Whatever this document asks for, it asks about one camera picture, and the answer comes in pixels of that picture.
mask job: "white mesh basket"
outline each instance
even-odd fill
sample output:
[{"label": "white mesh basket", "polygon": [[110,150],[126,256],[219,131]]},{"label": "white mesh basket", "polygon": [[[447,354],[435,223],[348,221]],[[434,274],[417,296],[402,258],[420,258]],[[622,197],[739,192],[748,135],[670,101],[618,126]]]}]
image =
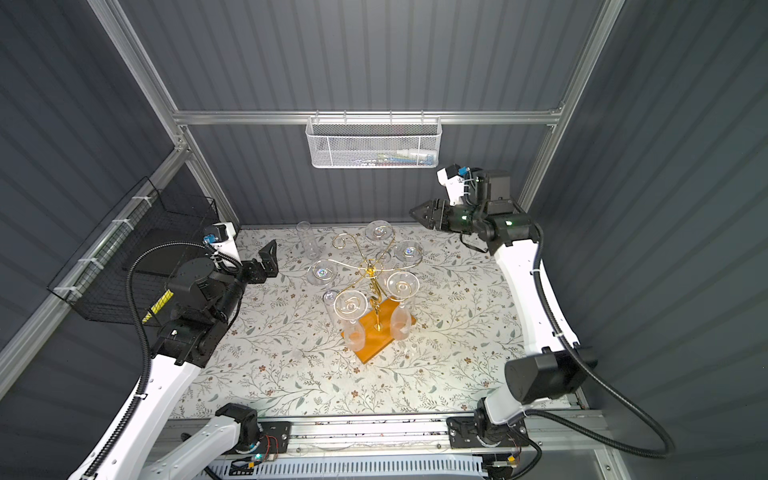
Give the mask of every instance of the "white mesh basket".
[{"label": "white mesh basket", "polygon": [[412,124],[306,122],[318,168],[434,168],[441,136],[439,118]]}]

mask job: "floral patterned surface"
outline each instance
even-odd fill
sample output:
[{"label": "floral patterned surface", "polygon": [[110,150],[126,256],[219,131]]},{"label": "floral patterned surface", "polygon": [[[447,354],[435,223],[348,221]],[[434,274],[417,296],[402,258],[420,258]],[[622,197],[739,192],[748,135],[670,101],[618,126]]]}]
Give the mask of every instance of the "floral patterned surface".
[{"label": "floral patterned surface", "polygon": [[[366,253],[376,251],[364,228],[315,229],[321,258],[356,264],[353,245],[331,246],[343,231],[356,235]],[[332,286],[349,285],[355,271],[340,272],[332,286],[313,286],[295,230],[242,230],[237,246],[244,260],[277,240],[280,274],[247,287],[239,317],[172,416],[210,417],[228,402],[264,416],[473,410],[502,385],[506,360],[522,356],[509,288],[493,259],[461,245],[458,235],[417,226],[396,227],[396,235],[425,250],[412,269],[421,282],[417,324],[405,342],[389,344],[363,365],[320,299]],[[544,405],[568,407],[565,398]]]}]

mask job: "table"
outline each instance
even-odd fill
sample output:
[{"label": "table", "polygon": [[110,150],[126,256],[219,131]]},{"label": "table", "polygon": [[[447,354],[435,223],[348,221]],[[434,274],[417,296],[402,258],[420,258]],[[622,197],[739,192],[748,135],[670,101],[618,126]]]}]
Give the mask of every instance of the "table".
[{"label": "table", "polygon": [[[172,418],[210,417],[227,402],[251,406],[260,416],[473,410],[502,385],[506,360],[523,355],[506,281],[488,254],[464,247],[456,234],[417,225],[395,230],[397,240],[424,246],[424,260],[412,270],[421,281],[413,311],[418,322],[405,342],[391,343],[365,365],[344,346],[320,299],[326,289],[351,283],[353,271],[340,272],[332,286],[310,285],[310,261],[294,229],[241,230],[243,260],[277,240],[280,274],[247,287],[240,315]],[[363,227],[315,229],[321,258],[359,258],[351,245],[331,246],[343,231],[356,235],[364,250],[375,247]],[[544,408],[569,406],[563,398]]]}]

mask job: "floral tablecloth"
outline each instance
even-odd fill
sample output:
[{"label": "floral tablecloth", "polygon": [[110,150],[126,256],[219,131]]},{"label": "floral tablecloth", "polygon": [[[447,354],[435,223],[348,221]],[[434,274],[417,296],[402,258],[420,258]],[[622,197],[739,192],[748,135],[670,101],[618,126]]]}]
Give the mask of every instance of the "floral tablecloth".
[{"label": "floral tablecloth", "polygon": [[[356,235],[366,253],[376,248],[361,227],[316,229],[321,258],[357,263],[353,245],[331,246],[343,231]],[[417,324],[405,342],[391,343],[363,365],[325,311],[320,295],[329,286],[306,281],[310,262],[296,231],[240,231],[244,260],[277,240],[280,274],[247,287],[236,322],[172,416],[210,417],[227,402],[263,416],[473,410],[504,382],[506,360],[522,356],[509,288],[493,259],[461,245],[458,235],[419,226],[396,227],[396,235],[425,250],[412,269],[421,282]],[[353,270],[342,271],[333,286],[354,279]],[[569,405],[558,399],[545,408]]]}]

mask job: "yellow strip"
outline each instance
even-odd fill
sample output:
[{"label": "yellow strip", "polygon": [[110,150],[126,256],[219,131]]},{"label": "yellow strip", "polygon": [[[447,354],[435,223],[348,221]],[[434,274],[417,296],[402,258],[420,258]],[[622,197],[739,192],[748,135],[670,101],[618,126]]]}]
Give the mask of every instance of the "yellow strip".
[{"label": "yellow strip", "polygon": [[[174,295],[173,292],[170,290],[165,290],[165,293],[163,293],[163,296],[160,297],[160,299],[155,302],[155,304],[152,306],[152,313],[157,315],[157,312],[160,311],[161,308],[165,306],[166,303],[168,303],[168,300]],[[144,320],[142,320],[143,323],[146,323],[150,318],[152,318],[152,314],[148,313],[146,317],[144,317]]]}]

